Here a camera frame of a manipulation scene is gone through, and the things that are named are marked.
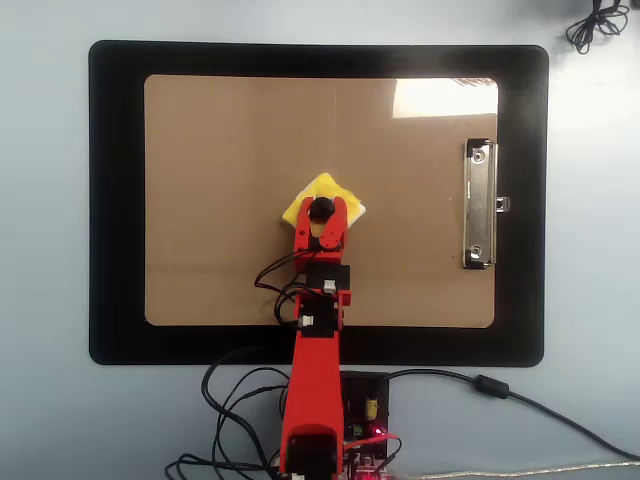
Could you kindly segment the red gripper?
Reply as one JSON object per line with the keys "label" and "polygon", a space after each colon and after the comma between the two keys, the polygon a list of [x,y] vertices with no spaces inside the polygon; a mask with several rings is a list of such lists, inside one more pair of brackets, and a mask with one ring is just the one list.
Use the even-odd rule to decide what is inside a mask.
{"label": "red gripper", "polygon": [[324,251],[312,251],[309,211],[313,201],[313,197],[304,198],[297,215],[294,236],[294,266],[297,273],[305,272],[311,264],[315,263],[342,263],[342,253],[336,250],[342,248],[344,235],[348,230],[346,202],[339,196],[333,198],[333,213],[327,218],[319,237],[320,247]]}

